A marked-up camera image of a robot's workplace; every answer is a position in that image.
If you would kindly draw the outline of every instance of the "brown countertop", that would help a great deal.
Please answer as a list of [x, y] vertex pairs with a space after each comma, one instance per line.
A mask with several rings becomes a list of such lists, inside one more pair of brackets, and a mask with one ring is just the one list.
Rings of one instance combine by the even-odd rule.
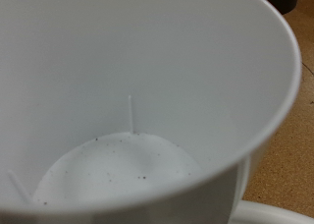
[[299, 95], [250, 181], [244, 199], [314, 217], [314, 0], [284, 15], [302, 54]]

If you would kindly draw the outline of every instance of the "white plastic container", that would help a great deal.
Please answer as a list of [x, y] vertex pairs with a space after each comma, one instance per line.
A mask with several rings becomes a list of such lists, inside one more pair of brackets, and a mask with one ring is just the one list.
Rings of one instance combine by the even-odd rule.
[[[294, 35], [265, 0], [0, 0], [0, 223], [227, 223], [299, 79]], [[96, 190], [70, 159], [76, 198], [32, 199], [64, 154], [127, 132], [178, 145], [197, 172], [152, 173], [180, 152], [126, 145], [114, 176], [140, 171], [147, 189], [85, 202]]]

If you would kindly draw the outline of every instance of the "white plastic cup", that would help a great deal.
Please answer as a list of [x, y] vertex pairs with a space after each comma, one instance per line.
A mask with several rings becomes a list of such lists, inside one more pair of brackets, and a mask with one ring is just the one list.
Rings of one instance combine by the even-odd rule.
[[[265, 0], [0, 0], [0, 223], [227, 223], [299, 79], [295, 37]], [[130, 129], [129, 95], [133, 130], [204, 172], [140, 196], [27, 203], [63, 154]]]

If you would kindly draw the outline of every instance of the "cork surface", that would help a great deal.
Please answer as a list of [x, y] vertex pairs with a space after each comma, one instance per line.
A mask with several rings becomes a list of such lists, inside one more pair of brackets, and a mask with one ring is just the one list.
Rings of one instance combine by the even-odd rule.
[[300, 92], [243, 199], [314, 218], [314, 0], [298, 0], [284, 17], [301, 49]]

